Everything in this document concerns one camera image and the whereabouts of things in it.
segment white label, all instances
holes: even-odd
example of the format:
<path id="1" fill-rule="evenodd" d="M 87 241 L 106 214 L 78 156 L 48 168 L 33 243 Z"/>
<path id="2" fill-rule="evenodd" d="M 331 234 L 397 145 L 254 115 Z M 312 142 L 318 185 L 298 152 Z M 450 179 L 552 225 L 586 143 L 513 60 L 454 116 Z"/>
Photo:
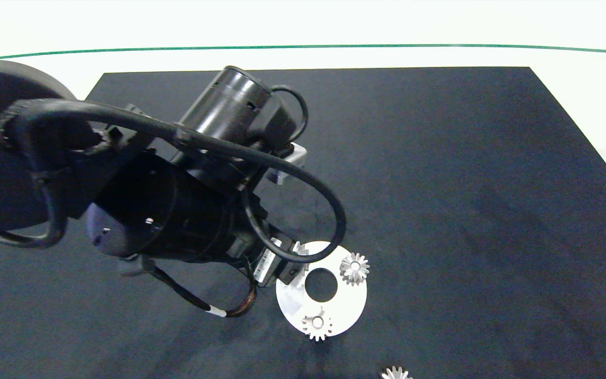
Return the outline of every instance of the white label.
<path id="1" fill-rule="evenodd" d="M 270 239 L 274 244 L 277 245 L 277 247 L 282 246 L 282 241 L 278 240 L 277 238 L 271 238 Z M 265 279 L 265 275 L 268 273 L 268 270 L 270 269 L 270 266 L 272 265 L 272 262 L 275 260 L 275 253 L 271 252 L 270 249 L 266 249 L 263 252 L 263 256 L 261 257 L 260 261 L 259 261 L 259 265 L 257 266 L 257 269 L 254 270 L 254 279 L 256 279 L 257 282 L 259 283 L 263 283 L 263 280 Z"/>

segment silver gear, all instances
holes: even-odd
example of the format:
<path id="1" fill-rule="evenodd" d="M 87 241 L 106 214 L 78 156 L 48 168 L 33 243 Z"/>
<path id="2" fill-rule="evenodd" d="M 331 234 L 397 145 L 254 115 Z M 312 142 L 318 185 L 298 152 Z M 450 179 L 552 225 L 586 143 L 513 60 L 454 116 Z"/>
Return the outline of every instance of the silver gear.
<path id="1" fill-rule="evenodd" d="M 392 369 L 385 369 L 385 372 L 382 373 L 382 379 L 413 379 L 413 377 L 408 376 L 407 371 L 403 371 L 401 367 L 394 367 Z"/>
<path id="2" fill-rule="evenodd" d="M 324 310 L 320 310 L 319 314 L 314 316 L 303 317 L 303 333 L 308 334 L 310 339 L 315 341 L 324 341 L 331 333 L 333 327 L 330 317 L 324 315 Z"/>
<path id="3" fill-rule="evenodd" d="M 343 280 L 349 285 L 359 285 L 361 282 L 366 280 L 366 274 L 368 274 L 368 260 L 364 256 L 360 256 L 356 253 L 350 253 L 348 256 L 343 258 L 341 262 L 340 270 Z"/>

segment black fabric surface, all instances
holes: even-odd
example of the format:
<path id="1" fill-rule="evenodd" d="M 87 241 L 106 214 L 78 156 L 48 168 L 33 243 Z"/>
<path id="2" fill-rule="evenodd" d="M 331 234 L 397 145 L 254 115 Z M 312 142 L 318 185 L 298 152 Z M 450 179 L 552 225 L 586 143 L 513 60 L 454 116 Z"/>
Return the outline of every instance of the black fabric surface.
<path id="1" fill-rule="evenodd" d="M 88 100 L 175 122 L 214 74 L 105 74 Z M 118 276 L 74 221 L 52 249 L 0 246 L 0 377 L 606 377 L 606 165 L 529 68 L 253 74 L 308 101 L 306 166 L 371 264 L 359 321 L 317 344 L 274 287 L 245 317 L 205 314 Z M 260 192 L 283 230 L 330 237 L 311 189 Z M 219 306 L 247 288 L 228 266 L 159 263 Z"/>

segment green edge line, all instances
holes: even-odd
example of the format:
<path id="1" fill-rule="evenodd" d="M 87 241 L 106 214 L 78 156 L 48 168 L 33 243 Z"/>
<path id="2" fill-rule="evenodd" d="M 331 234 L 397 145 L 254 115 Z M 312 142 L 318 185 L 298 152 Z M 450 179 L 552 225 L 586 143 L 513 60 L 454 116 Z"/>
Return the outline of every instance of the green edge line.
<path id="1" fill-rule="evenodd" d="M 270 45 L 270 46 L 178 46 L 178 47 L 126 47 L 126 48 L 93 48 L 89 50 L 46 51 L 44 53 L 26 53 L 2 55 L 0 59 L 38 57 L 41 55 L 80 54 L 80 53 L 113 53 L 118 51 L 175 51 L 175 50 L 258 50 L 275 48 L 358 48 L 358 47 L 505 47 L 505 48 L 539 48 L 542 50 L 585 51 L 589 53 L 606 53 L 604 48 L 582 48 L 561 46 L 532 45 L 494 45 L 494 44 L 369 44 L 369 45 Z"/>

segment black cable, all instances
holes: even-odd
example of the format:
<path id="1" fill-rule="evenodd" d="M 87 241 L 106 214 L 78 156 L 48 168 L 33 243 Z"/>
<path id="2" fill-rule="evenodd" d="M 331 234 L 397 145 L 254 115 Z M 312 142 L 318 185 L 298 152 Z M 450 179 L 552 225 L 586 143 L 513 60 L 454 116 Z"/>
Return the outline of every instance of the black cable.
<path id="1" fill-rule="evenodd" d="M 271 91 L 273 92 L 277 92 L 277 91 L 281 91 L 281 92 L 285 92 L 285 93 L 289 93 L 292 94 L 296 100 L 298 101 L 298 104 L 301 107 L 301 124 L 298 127 L 298 129 L 296 129 L 295 132 L 293 132 L 293 134 L 289 137 L 289 143 L 295 141 L 296 139 L 298 139 L 298 137 L 301 136 L 301 134 L 303 134 L 303 132 L 305 132 L 305 128 L 308 126 L 308 105 L 305 102 L 305 98 L 303 98 L 303 95 L 301 95 L 301 93 L 299 93 L 298 91 L 296 91 L 293 88 L 289 88 L 288 86 L 272 86 Z"/>
<path id="2" fill-rule="evenodd" d="M 24 106 L 20 106 L 19 102 L 27 103 L 25 103 Z M 284 250 L 281 250 L 267 238 L 266 233 L 262 230 L 260 225 L 258 225 L 258 222 L 255 223 L 253 219 L 250 219 L 250 224 L 252 228 L 254 228 L 257 236 L 259 236 L 259 239 L 274 252 L 274 254 L 287 261 L 297 263 L 319 261 L 324 257 L 329 256 L 329 254 L 342 242 L 345 235 L 345 209 L 332 189 L 317 177 L 293 163 L 284 161 L 284 159 L 277 158 L 271 154 L 262 153 L 256 149 L 206 136 L 205 134 L 197 133 L 185 127 L 138 115 L 137 113 L 116 108 L 115 106 L 64 99 L 16 101 L 12 107 L 15 106 L 20 110 L 18 111 L 17 116 L 10 122 L 10 124 L 12 124 L 10 127 L 14 129 L 25 127 L 26 125 L 29 127 L 36 123 L 52 123 L 62 120 L 63 118 L 77 118 L 85 121 L 108 123 L 132 129 L 137 132 L 150 134 L 152 136 L 161 137 L 181 151 L 184 151 L 184 149 L 187 148 L 207 149 L 213 153 L 242 158 L 246 161 L 257 163 L 258 165 L 269 166 L 302 180 L 324 196 L 334 210 L 334 216 L 336 218 L 335 231 L 329 245 L 324 250 L 317 254 L 313 254 L 312 256 L 299 256 L 284 252 Z"/>
<path id="3" fill-rule="evenodd" d="M 41 189 L 48 209 L 48 227 L 43 235 L 19 235 L 10 231 L 0 231 L 0 243 L 12 247 L 46 248 L 58 243 L 67 230 L 67 214 L 61 204 L 62 197 L 57 186 L 44 185 Z"/>
<path id="4" fill-rule="evenodd" d="M 190 292 L 186 288 L 183 288 L 183 286 L 180 285 L 179 283 L 176 283 L 175 279 L 171 278 L 170 275 L 168 275 L 165 271 L 163 271 L 158 266 L 154 266 L 153 270 L 148 271 L 148 272 L 149 272 L 149 274 L 151 274 L 151 276 L 153 276 L 154 278 L 158 279 L 159 281 L 165 283 L 170 288 L 172 288 L 177 293 L 177 295 L 182 297 L 184 300 L 186 300 L 187 302 L 190 302 L 191 304 L 195 305 L 196 307 L 199 307 L 200 309 L 204 310 L 205 312 L 214 314 L 219 317 L 226 317 L 226 318 L 240 317 L 240 316 L 245 315 L 247 312 L 249 312 L 251 307 L 254 305 L 254 301 L 257 298 L 257 281 L 256 281 L 256 279 L 254 279 L 254 272 L 252 271 L 251 266 L 249 264 L 249 260 L 247 259 L 245 254 L 243 254 L 243 258 L 245 259 L 245 269 L 248 274 L 247 278 L 249 279 L 249 292 L 247 293 L 243 302 L 240 303 L 240 305 L 238 305 L 237 307 L 234 307 L 231 310 L 227 310 L 227 311 L 221 310 L 217 307 L 209 305 L 206 302 L 204 302 L 203 300 L 201 300 L 199 297 L 197 297 L 196 295 L 193 295 L 192 292 Z"/>

